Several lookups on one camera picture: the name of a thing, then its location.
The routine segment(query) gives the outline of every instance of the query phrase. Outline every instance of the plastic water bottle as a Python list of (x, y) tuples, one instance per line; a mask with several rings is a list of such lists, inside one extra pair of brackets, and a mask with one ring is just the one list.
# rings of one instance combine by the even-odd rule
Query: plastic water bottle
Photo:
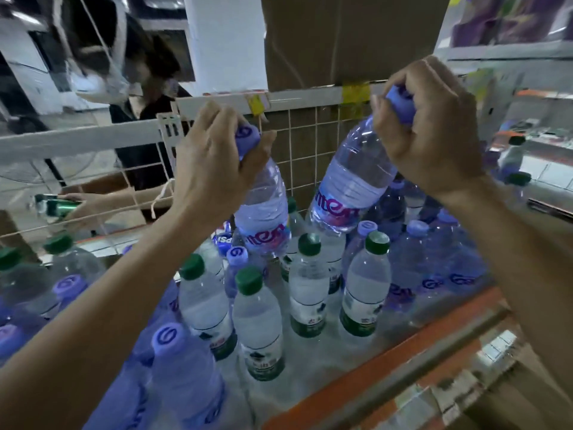
[(60, 309), (53, 285), (53, 275), (46, 267), (23, 262), (17, 249), (0, 249), (0, 295), (7, 308), (49, 320)]
[(153, 337), (154, 384), (183, 428), (214, 423), (226, 398), (225, 382), (208, 344), (183, 325), (168, 323)]
[(48, 238), (44, 249), (53, 255), (51, 271), (56, 280), (77, 274), (88, 287), (105, 273), (103, 262), (93, 253), (75, 246), (66, 232)]
[(317, 337), (326, 325), (330, 272), (320, 246), (318, 234), (303, 234), (298, 239), (300, 255), (290, 268), (290, 326), (303, 338)]
[(364, 250), (348, 268), (340, 325), (351, 337), (369, 337), (376, 331), (376, 320), (392, 283), (389, 249), (387, 235), (370, 232)]
[(296, 210), (294, 198), (288, 198), (288, 217), (290, 226), (290, 241), (286, 246), (286, 255), (281, 258), (281, 277), (284, 283), (288, 283), (290, 264), (294, 261), (298, 253), (298, 239), (306, 234), (306, 223), (300, 213)]
[(406, 219), (406, 198), (403, 193), (405, 182), (392, 181), (388, 190), (378, 202), (379, 215), (373, 221), (378, 224), (378, 231), (396, 241), (402, 234), (402, 227)]
[(358, 230), (356, 235), (350, 240), (348, 246), (342, 253), (342, 287), (344, 288), (344, 284), (348, 280), (348, 267), (350, 267), (350, 263), (354, 260), (354, 257), (364, 249), (364, 243), (366, 242), (366, 237), (372, 231), (376, 231), (377, 226), (376, 223), (371, 222), (369, 220), (362, 220), (356, 227)]
[(405, 223), (408, 224), (412, 220), (418, 220), (426, 202), (426, 194), (420, 187), (410, 181), (405, 181), (403, 193), (406, 200)]
[(519, 172), (523, 163), (524, 150), (522, 146), (525, 142), (526, 138), (524, 136), (512, 136), (509, 139), (509, 148), (501, 153), (497, 162), (502, 182), (512, 173)]
[(179, 307), (191, 332), (209, 344), (217, 361), (228, 357), (237, 345), (224, 285), (205, 270), (197, 253), (179, 270)]
[(159, 399), (124, 365), (82, 430), (146, 430), (158, 411)]
[[(242, 159), (260, 140), (254, 125), (239, 127), (235, 133), (239, 158)], [(245, 203), (235, 212), (235, 223), (248, 250), (267, 258), (284, 255), (290, 239), (286, 194), (278, 166), (269, 159), (247, 193)]]
[(233, 306), (233, 323), (247, 371), (255, 380), (276, 379), (285, 368), (278, 300), (255, 267), (240, 270), (235, 281), (239, 294)]
[(512, 198), (508, 200), (509, 205), (526, 205), (527, 197), (523, 194), (523, 190), (531, 182), (531, 174), (527, 172), (515, 172), (508, 175), (505, 183), (511, 186)]
[[(415, 107), (404, 87), (387, 95), (403, 124), (411, 125)], [(372, 127), (372, 116), (353, 128), (340, 145), (309, 209), (313, 224), (336, 233), (348, 232), (383, 195), (396, 175), (382, 142)]]

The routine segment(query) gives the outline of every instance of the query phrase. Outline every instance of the hand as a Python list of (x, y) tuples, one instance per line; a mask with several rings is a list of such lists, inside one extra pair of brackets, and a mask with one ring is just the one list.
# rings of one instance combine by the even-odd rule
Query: hand
[[(400, 124), (385, 99), (393, 85), (414, 96), (412, 129)], [(400, 173), (443, 203), (484, 175), (477, 137), (476, 102), (436, 57), (408, 65), (372, 97), (374, 129)]]
[(64, 223), (66, 229), (70, 232), (76, 232), (81, 229), (98, 229), (100, 225), (116, 214), (115, 210), (124, 206), (121, 202), (121, 197), (115, 193), (72, 193), (60, 195), (58, 199), (82, 202), (65, 217)]
[(209, 224), (219, 226), (237, 211), (255, 177), (270, 158), (276, 131), (239, 162), (235, 144), (238, 125), (247, 121), (231, 107), (209, 101), (199, 111), (187, 136), (176, 147), (175, 193), (172, 209), (201, 209)]

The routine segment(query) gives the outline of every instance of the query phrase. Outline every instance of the white pillar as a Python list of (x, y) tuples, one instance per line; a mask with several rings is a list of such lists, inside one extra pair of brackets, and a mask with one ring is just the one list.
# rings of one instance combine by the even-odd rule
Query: white pillar
[(39, 115), (62, 112), (60, 92), (21, 20), (0, 18), (0, 52)]
[(184, 0), (193, 95), (267, 89), (261, 0)]

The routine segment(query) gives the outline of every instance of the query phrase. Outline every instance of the green bottle cap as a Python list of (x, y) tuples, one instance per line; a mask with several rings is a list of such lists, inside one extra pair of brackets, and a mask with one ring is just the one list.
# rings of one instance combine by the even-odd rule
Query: green bottle cap
[(0, 249), (0, 271), (9, 270), (22, 260), (22, 254), (15, 248)]
[(261, 291), (262, 274), (256, 267), (250, 265), (237, 272), (235, 275), (235, 283), (242, 295), (252, 296)]
[(187, 261), (179, 269), (179, 274), (184, 280), (195, 280), (205, 273), (205, 263), (198, 253), (191, 253)]
[(298, 239), (298, 251), (305, 256), (316, 256), (320, 253), (320, 237), (318, 234), (303, 234)]
[(44, 249), (51, 255), (58, 255), (69, 250), (73, 246), (73, 239), (67, 232), (55, 235), (46, 240)]
[(374, 255), (383, 255), (390, 249), (390, 238), (380, 231), (372, 231), (366, 237), (366, 250)]
[(509, 138), (509, 144), (512, 146), (521, 146), (526, 142), (525, 136), (511, 136)]
[(296, 211), (296, 200), (292, 197), (288, 198), (288, 213), (292, 214)]
[(514, 186), (525, 187), (531, 181), (531, 173), (527, 172), (515, 172), (509, 174), (507, 178), (505, 178), (506, 184), (512, 184)]

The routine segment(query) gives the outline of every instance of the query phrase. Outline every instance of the purple bottle cap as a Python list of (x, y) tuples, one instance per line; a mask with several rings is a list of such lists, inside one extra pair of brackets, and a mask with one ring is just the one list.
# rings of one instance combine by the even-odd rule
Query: purple bottle cap
[(258, 128), (254, 125), (249, 124), (238, 127), (235, 133), (235, 142), (239, 151), (239, 159), (242, 160), (247, 152), (253, 149), (260, 141), (261, 135)]
[(430, 229), (428, 224), (421, 220), (410, 220), (406, 226), (406, 232), (414, 237), (425, 237), (428, 233), (428, 229)]
[(121, 254), (122, 254), (122, 255), (125, 255), (125, 254), (126, 254), (127, 252), (129, 252), (131, 249), (133, 249), (133, 245), (132, 245), (132, 244), (130, 244), (130, 245), (128, 245), (128, 246), (125, 246), (125, 247), (123, 248), (123, 250), (121, 251)]
[(166, 323), (155, 331), (151, 346), (158, 356), (176, 353), (184, 346), (186, 335), (179, 323)]
[(80, 295), (87, 286), (88, 283), (83, 280), (81, 275), (70, 274), (56, 282), (52, 291), (61, 299), (69, 299)]
[(249, 261), (249, 253), (243, 246), (233, 246), (227, 252), (227, 260), (233, 267), (245, 265)]
[(440, 209), (440, 212), (438, 213), (438, 220), (444, 222), (444, 223), (457, 223), (458, 219), (456, 219), (454, 216), (452, 216), (450, 213), (448, 213), (448, 210), (445, 208)]
[(358, 233), (361, 236), (366, 237), (372, 231), (378, 231), (378, 225), (376, 223), (370, 220), (362, 220), (362, 222), (358, 224)]
[(386, 98), (392, 104), (392, 108), (398, 115), (400, 123), (412, 125), (416, 107), (414, 106), (413, 96), (406, 90), (405, 86), (392, 86)]
[(24, 332), (16, 325), (0, 327), (0, 356), (8, 357), (15, 353), (26, 341)]
[(404, 180), (401, 181), (392, 181), (390, 183), (390, 188), (394, 190), (401, 190), (404, 188)]

